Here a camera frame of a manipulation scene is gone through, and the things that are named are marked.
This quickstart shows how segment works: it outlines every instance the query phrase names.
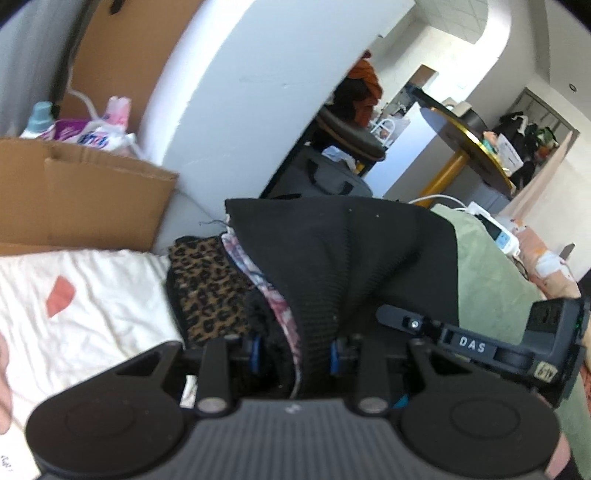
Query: ribbed fabric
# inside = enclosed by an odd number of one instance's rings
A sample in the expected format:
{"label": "ribbed fabric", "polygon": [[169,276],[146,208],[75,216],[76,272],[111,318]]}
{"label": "ribbed fabric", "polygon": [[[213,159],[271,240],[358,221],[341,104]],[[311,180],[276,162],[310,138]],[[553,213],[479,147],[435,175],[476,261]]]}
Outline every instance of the ribbed fabric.
{"label": "ribbed fabric", "polygon": [[301,337],[301,396],[323,385],[345,323],[388,303],[457,325],[457,243],[430,211],[388,200],[318,197],[226,201],[246,253],[284,296]]}

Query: red patch on sheet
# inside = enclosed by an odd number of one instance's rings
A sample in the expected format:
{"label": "red patch on sheet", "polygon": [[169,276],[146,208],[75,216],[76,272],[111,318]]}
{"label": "red patch on sheet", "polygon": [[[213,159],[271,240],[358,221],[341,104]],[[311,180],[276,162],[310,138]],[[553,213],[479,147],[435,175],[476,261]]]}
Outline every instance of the red patch on sheet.
{"label": "red patch on sheet", "polygon": [[45,302],[49,318],[60,313],[72,303],[75,293],[76,289],[74,288],[74,285],[61,275],[57,277],[56,284],[53,285],[53,289]]}

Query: bag handle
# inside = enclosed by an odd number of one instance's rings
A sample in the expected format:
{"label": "bag handle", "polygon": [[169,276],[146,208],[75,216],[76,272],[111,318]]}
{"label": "bag handle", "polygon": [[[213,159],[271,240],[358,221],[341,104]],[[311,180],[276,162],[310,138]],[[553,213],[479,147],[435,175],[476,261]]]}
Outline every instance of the bag handle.
{"label": "bag handle", "polygon": [[345,182],[345,184],[343,185],[343,188],[341,189],[341,191],[339,193],[332,193],[332,192],[329,192],[328,190],[326,190],[322,185],[320,185],[316,181],[316,173],[318,172],[318,164],[313,162],[310,158],[308,158],[308,160],[306,162],[306,172],[308,174],[308,179],[310,180],[310,183],[314,187],[319,189],[325,195],[348,195],[353,190],[353,185],[351,185],[348,181]]}

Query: bottle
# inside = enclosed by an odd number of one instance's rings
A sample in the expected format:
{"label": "bottle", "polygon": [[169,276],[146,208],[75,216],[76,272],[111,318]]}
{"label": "bottle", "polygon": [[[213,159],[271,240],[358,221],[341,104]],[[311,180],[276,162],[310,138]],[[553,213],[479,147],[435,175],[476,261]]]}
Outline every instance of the bottle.
{"label": "bottle", "polygon": [[37,102],[33,106],[33,112],[29,117],[27,128],[21,134],[21,138],[53,140],[56,121],[51,116],[51,106],[51,102]]}

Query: green fabric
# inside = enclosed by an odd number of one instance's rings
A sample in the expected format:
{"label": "green fabric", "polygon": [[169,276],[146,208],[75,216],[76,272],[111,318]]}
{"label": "green fabric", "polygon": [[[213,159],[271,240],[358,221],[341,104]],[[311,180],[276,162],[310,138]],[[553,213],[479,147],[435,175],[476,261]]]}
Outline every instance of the green fabric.
{"label": "green fabric", "polygon": [[[508,343],[520,343],[531,304],[540,291],[526,281],[482,224],[463,212],[435,205],[456,230],[460,325]],[[581,377],[556,411],[583,478],[591,479],[591,417]]]}

